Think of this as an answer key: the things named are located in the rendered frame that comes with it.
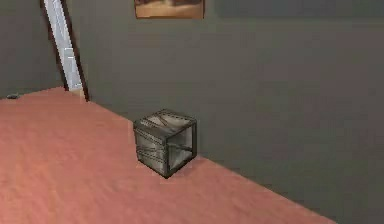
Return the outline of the grey framed storage crate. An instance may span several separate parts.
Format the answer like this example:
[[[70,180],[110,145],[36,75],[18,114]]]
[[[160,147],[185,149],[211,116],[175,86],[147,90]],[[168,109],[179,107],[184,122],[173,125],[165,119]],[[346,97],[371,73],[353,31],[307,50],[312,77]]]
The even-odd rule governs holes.
[[[163,109],[133,123],[139,162],[168,179],[197,156],[197,120]]]

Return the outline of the brown framed wall picture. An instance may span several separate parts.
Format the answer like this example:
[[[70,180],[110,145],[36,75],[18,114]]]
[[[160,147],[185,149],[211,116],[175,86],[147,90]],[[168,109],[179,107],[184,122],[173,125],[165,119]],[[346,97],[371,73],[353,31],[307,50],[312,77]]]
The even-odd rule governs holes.
[[[203,19],[205,0],[134,0],[138,19]]]

